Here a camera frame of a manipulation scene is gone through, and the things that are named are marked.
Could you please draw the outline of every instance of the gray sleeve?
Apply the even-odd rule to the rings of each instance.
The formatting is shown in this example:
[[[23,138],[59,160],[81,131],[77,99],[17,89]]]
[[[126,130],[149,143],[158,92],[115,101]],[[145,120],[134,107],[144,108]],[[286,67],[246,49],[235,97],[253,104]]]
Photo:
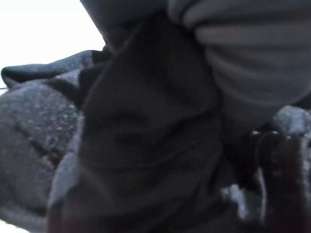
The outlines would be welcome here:
[[[172,0],[169,9],[204,45],[230,118],[258,126],[310,93],[311,2]]]

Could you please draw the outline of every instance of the wrinkled fabric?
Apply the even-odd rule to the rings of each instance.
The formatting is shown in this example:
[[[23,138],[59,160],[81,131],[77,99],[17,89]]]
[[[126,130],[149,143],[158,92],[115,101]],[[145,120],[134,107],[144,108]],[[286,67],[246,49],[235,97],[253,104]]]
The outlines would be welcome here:
[[[52,64],[2,70],[9,85],[0,97],[2,220],[43,231],[54,172],[67,153],[86,95],[80,86],[93,83],[104,66],[96,67],[102,54],[85,51]]]
[[[311,92],[311,3],[264,0],[83,0],[103,36],[167,10],[194,33],[240,134],[266,123]]]

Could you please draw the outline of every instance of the white background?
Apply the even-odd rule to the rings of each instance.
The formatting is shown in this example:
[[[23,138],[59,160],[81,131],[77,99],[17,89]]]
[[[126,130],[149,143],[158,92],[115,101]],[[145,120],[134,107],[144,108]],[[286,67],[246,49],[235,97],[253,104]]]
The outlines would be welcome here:
[[[0,0],[0,69],[46,64],[103,46],[79,0]],[[0,233],[24,232],[0,222]]]

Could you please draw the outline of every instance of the cloth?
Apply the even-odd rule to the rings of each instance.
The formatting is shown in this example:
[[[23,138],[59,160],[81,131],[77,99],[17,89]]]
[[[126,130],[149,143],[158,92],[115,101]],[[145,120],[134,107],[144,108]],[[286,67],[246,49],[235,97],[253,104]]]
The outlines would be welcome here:
[[[0,97],[2,220],[43,231],[54,172],[67,153],[86,95],[80,85],[93,82],[103,67],[94,67],[101,54],[85,51],[48,65],[2,70],[9,86]]]
[[[231,131],[246,133],[311,92],[311,3],[264,0],[83,0],[102,35],[159,10],[195,34]]]

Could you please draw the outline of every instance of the clothing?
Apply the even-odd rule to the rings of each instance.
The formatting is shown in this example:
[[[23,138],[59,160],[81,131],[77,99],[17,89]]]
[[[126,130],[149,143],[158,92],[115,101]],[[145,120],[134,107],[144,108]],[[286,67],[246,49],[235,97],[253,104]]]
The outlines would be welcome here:
[[[2,75],[20,84],[0,97],[7,105],[1,112],[16,111],[11,102],[27,108],[13,119],[3,116],[0,126],[19,119],[29,136],[13,128],[2,135],[0,174],[15,192],[2,185],[0,197],[19,208],[5,208],[10,202],[2,199],[1,218],[9,210],[11,223],[37,232],[47,222],[48,233],[309,232],[310,113],[286,107],[259,139],[224,145],[219,96],[200,47],[164,15],[143,22],[116,56],[86,51],[53,64],[8,67]],[[71,120],[54,121],[64,111]],[[8,148],[5,132],[18,139]],[[35,172],[45,168],[36,162],[41,154],[15,154],[34,151],[33,142],[61,150],[58,160],[47,156],[48,179]],[[24,180],[29,174],[41,176],[41,184]],[[16,185],[25,181],[29,195]],[[38,188],[49,193],[49,202],[39,202],[48,209],[40,225],[29,208],[37,202],[25,199],[46,197]],[[24,198],[22,205],[12,193]]]
[[[256,128],[311,92],[311,3],[264,0],[83,0],[102,34],[167,10],[194,33],[233,129]]]

